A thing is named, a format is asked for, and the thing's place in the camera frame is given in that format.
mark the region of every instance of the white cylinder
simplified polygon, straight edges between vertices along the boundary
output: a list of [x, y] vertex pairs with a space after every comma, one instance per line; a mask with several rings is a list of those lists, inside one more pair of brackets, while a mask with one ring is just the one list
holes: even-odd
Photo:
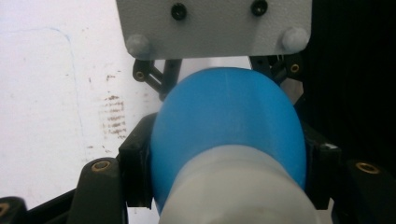
[[245, 146], [207, 150], [179, 172], [161, 224], [320, 223], [315, 207], [282, 166]]

